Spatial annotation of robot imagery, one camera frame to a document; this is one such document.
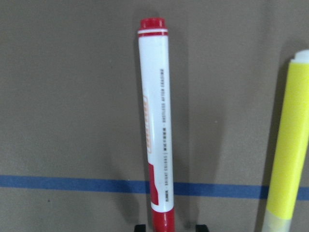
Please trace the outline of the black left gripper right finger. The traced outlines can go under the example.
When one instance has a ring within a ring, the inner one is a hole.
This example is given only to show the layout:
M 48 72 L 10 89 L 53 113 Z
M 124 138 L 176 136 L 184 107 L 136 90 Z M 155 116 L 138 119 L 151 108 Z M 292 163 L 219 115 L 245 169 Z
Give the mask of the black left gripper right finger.
M 209 232 L 209 229 L 205 224 L 197 224 L 195 227 L 195 232 Z

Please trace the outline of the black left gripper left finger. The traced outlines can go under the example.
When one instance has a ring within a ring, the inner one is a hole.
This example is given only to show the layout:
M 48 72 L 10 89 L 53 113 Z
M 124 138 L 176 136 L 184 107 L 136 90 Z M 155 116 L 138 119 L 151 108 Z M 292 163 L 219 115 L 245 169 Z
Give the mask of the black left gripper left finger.
M 146 225 L 145 224 L 135 225 L 134 232 L 146 232 Z

